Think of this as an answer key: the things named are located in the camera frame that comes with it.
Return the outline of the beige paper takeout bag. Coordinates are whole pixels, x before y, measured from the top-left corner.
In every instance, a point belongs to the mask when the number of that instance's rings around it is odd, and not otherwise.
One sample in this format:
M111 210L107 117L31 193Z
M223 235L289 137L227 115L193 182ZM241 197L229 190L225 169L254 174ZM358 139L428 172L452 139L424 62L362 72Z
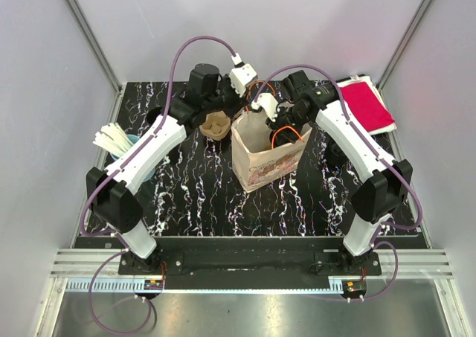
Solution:
M271 93L277 100L271 84L263 93ZM251 108L251 96L249 92L250 104L231 125L232 169L246 193L295 171L312 132L306 123L298 134L300 140L270 140L267 116L263 109Z

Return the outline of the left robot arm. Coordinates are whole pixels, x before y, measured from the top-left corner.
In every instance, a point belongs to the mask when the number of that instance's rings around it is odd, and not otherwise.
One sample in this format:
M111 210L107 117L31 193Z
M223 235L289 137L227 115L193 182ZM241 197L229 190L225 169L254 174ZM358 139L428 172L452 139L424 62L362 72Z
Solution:
M241 63L226 75L221 75L215 65L196 65L184 92L152 110L154 122L124 155L104 170L93 167L88 171L86 209L117 234L144 274L155 273L161 257L157 242L142 220L143 208L135 197L138 189L164 156L201 126L210 113L234 116L245 105L248 88L256 78L249 64Z

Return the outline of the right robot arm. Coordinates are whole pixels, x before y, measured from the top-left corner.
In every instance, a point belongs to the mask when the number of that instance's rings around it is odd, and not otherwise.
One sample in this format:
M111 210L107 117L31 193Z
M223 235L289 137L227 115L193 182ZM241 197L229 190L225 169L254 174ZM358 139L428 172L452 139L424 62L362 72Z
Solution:
M406 160L397 161L372 139L333 79L315 86L306 76L306 68L287 66L291 73L283 86L292 106L275 104L266 124L275 145L296 141L304 124L315 123L330 136L327 159L335 164L347 159L356 169L361 187L351 198L355 216L334 262L344 274L354 275L369 258L382 223L406 200L413 168Z

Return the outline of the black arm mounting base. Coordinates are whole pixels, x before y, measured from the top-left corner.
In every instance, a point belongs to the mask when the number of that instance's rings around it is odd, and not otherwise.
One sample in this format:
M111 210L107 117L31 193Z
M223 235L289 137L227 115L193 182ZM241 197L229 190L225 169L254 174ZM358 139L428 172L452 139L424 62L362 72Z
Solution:
M168 275L198 269L231 271L297 269L323 275L379 276L378 254L366 252L352 257L344 251L339 237L164 237L151 257L141 259L132 253L120 259L121 275L155 275L160 263Z

